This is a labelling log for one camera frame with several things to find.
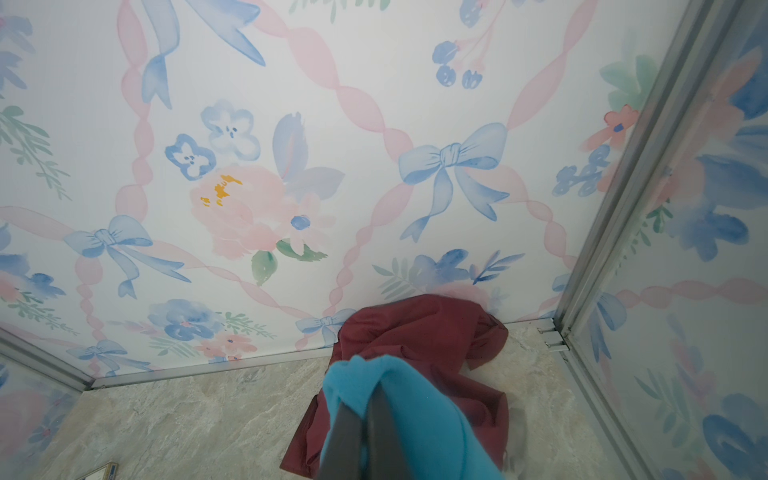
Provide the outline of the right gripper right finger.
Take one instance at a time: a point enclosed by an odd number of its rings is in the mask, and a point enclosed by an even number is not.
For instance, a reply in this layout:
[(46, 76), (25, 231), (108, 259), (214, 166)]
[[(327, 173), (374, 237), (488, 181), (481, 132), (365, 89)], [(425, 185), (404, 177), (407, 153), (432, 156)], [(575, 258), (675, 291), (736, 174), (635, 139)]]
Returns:
[(386, 393), (377, 385), (366, 413), (367, 466), (365, 479), (413, 479)]

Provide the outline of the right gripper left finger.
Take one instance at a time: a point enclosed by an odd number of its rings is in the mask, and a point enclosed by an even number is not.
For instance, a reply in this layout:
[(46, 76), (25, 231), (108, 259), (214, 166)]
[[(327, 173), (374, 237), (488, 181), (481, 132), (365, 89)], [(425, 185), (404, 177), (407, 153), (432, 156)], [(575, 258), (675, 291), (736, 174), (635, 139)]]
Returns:
[(317, 480), (362, 478), (361, 450), (364, 425), (361, 417), (342, 403), (329, 432)]

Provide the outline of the teal cloth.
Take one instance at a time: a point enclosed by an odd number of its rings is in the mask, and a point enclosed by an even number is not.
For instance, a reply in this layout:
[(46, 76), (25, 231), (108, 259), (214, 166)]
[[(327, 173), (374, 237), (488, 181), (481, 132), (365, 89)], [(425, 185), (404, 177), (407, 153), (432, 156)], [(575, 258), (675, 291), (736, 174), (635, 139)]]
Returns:
[(416, 479), (500, 479), (498, 467), (459, 407), (404, 360), (355, 356), (333, 364), (323, 382), (331, 420), (342, 406), (359, 418), (381, 387)]

